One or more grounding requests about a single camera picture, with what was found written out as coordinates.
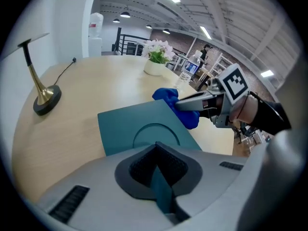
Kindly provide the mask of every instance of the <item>desk lamp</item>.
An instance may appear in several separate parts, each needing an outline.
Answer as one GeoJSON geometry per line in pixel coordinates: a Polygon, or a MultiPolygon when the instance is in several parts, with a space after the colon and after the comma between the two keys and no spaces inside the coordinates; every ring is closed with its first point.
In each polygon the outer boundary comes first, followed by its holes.
{"type": "Polygon", "coordinates": [[[61,98],[61,94],[62,94],[59,86],[52,85],[52,86],[49,86],[49,87],[45,87],[42,84],[42,82],[40,81],[37,73],[35,72],[35,69],[33,67],[33,64],[32,64],[31,58],[30,58],[30,54],[29,54],[28,44],[30,42],[33,42],[33,41],[35,41],[39,38],[42,38],[42,37],[44,37],[48,34],[49,33],[44,33],[44,34],[41,34],[41,35],[39,35],[35,38],[28,39],[28,40],[22,42],[21,44],[19,44],[18,48],[17,48],[17,49],[23,48],[23,50],[24,50],[26,63],[27,63],[28,68],[30,70],[30,74],[31,74],[32,79],[34,81],[35,87],[37,88],[37,91],[38,91],[38,96],[33,103],[33,110],[39,116],[45,115],[49,111],[51,111],[57,105],[58,101],[61,98]]]}

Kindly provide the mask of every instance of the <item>white pot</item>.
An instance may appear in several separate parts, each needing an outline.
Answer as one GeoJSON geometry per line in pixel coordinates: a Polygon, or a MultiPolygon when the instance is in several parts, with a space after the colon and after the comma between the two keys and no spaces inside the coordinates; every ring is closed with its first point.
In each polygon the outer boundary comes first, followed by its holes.
{"type": "Polygon", "coordinates": [[[157,64],[148,60],[144,66],[144,71],[149,75],[160,76],[163,74],[164,67],[164,64],[157,64]]]}

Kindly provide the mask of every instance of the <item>ceiling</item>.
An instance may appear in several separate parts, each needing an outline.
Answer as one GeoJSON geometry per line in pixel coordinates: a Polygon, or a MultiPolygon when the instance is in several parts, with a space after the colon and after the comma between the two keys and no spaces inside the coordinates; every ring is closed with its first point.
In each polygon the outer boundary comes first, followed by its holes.
{"type": "Polygon", "coordinates": [[[260,71],[283,80],[293,67],[301,43],[292,23],[275,0],[101,0],[101,12],[128,11],[152,27],[204,35],[229,45],[252,60],[260,71]]]}

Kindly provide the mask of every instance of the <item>brick wall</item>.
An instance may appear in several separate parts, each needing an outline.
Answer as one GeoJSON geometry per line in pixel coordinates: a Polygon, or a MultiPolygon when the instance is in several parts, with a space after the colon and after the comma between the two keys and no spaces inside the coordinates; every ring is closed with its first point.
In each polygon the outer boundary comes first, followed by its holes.
{"type": "Polygon", "coordinates": [[[184,52],[185,54],[189,50],[190,46],[193,42],[193,37],[182,34],[182,33],[176,33],[171,32],[171,34],[163,33],[162,30],[153,29],[150,40],[161,40],[161,41],[168,41],[169,45],[171,45],[173,48],[184,52]]]}
{"type": "MultiPolygon", "coordinates": [[[[167,40],[169,45],[171,45],[172,47],[182,52],[187,52],[193,42],[193,37],[189,35],[185,35],[182,33],[175,33],[175,32],[171,32],[171,34],[168,35],[166,33],[163,33],[162,30],[153,30],[150,36],[150,39],[152,40],[158,39],[162,41],[167,40]]],[[[196,50],[199,50],[199,51],[202,50],[205,44],[209,44],[209,43],[201,39],[197,39],[195,44],[193,45],[193,48],[188,54],[188,57],[193,55],[196,50]]],[[[238,61],[236,58],[234,58],[230,54],[226,53],[224,50],[217,48],[214,45],[212,45],[212,47],[213,48],[210,49],[209,52],[207,53],[208,58],[206,61],[208,65],[206,65],[206,68],[208,70],[212,68],[213,64],[215,63],[219,55],[223,53],[223,56],[226,57],[228,60],[230,60],[232,63],[238,63],[240,65],[244,74],[247,77],[248,83],[253,92],[256,92],[262,99],[266,101],[274,101],[273,97],[271,96],[269,91],[266,89],[266,87],[246,66],[244,66],[240,61],[238,61]]]]}

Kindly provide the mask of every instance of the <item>water bottle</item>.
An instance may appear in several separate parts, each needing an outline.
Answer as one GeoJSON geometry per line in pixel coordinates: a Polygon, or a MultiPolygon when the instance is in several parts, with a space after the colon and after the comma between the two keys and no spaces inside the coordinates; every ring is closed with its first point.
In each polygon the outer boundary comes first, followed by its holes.
{"type": "Polygon", "coordinates": [[[178,93],[182,92],[184,87],[190,82],[194,73],[198,70],[201,62],[201,56],[202,52],[196,51],[196,53],[188,59],[184,71],[180,74],[178,81],[174,85],[174,87],[178,90],[178,93]]]}

